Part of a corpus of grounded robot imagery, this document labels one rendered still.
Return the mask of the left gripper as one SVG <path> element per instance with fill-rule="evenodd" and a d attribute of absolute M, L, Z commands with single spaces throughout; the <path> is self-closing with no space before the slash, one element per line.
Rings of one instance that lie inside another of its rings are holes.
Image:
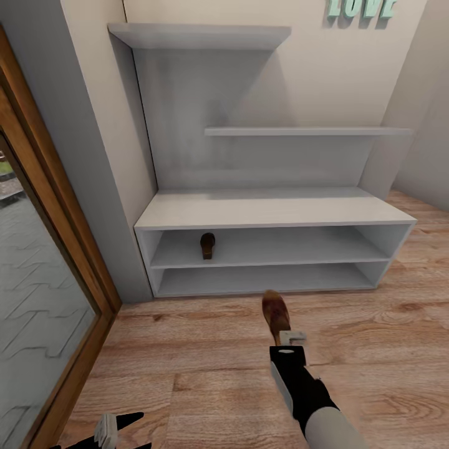
<path fill-rule="evenodd" d="M 117 430 L 121 430 L 123 427 L 128 426 L 129 424 L 133 423 L 134 421 L 137 421 L 144 417 L 143 412 L 137 412 L 137 413 L 128 413 L 127 415 L 119 415 L 116 416 L 117 418 Z M 99 442 L 94 441 L 94 436 L 87 438 L 86 440 L 82 440 L 78 442 L 77 449 L 101 449 Z M 136 449 L 151 449 L 152 444 L 147 443 L 144 446 L 137 447 Z"/>

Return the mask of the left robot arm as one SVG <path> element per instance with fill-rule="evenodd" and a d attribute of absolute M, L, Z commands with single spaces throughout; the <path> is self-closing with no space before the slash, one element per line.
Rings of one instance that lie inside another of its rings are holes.
<path fill-rule="evenodd" d="M 143 412 L 128 413 L 127 415 L 116 416 L 113 413 L 102 414 L 97 427 L 94 430 L 94 436 L 74 444 L 67 449 L 116 449 L 118 443 L 118 431 L 144 417 Z M 151 449 L 152 444 L 147 443 L 136 449 Z M 50 447 L 49 449 L 61 449 L 60 445 Z"/>

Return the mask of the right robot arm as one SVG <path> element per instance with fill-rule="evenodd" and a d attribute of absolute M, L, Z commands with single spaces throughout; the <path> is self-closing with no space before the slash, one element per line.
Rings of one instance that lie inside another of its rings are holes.
<path fill-rule="evenodd" d="M 300 330 L 280 331 L 280 346 L 270 346 L 271 373 L 310 449 L 374 449 L 359 434 L 329 396 L 326 386 L 304 366 L 304 349 L 291 341 L 306 341 Z"/>

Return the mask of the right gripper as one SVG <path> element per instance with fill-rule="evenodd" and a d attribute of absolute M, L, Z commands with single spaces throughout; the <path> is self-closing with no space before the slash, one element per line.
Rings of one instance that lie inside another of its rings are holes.
<path fill-rule="evenodd" d="M 299 345 L 295 345 L 295 346 L 290 345 L 290 346 L 284 346 L 284 347 L 281 345 L 280 346 L 275 346 L 275 345 L 270 346 L 269 353 L 270 353 L 271 360 L 273 360 L 276 357 L 276 355 L 278 354 L 277 352 L 280 351 L 280 349 L 293 349 L 296 352 L 295 355 L 297 355 L 300 358 L 303 366 L 306 365 L 304 349 L 302 346 L 299 346 Z"/>

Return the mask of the sandal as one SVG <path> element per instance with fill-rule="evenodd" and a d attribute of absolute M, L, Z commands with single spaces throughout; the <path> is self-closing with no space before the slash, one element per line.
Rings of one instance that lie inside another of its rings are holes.
<path fill-rule="evenodd" d="M 265 320 L 276 346 L 280 346 L 280 331 L 290 331 L 290 318 L 284 300 L 275 291 L 266 291 L 262 298 L 262 308 Z"/>
<path fill-rule="evenodd" d="M 215 236 L 213 233 L 205 233 L 200 240 L 202 246 L 203 259 L 212 259 L 212 247 L 215 245 Z"/>

